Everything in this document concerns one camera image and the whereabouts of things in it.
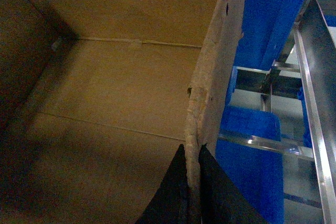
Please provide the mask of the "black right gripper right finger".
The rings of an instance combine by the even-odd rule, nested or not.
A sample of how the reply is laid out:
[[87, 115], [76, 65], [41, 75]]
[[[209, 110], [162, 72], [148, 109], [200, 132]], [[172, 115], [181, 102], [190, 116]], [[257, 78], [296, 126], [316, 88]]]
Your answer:
[[244, 198], [206, 145], [198, 156], [202, 223], [267, 223]]

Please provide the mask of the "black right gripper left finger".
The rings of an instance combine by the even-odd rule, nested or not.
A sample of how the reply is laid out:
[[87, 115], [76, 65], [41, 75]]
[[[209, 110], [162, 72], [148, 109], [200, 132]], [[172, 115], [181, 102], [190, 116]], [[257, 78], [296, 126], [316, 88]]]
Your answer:
[[187, 223], [188, 184], [184, 145], [179, 145], [159, 188], [136, 223]]

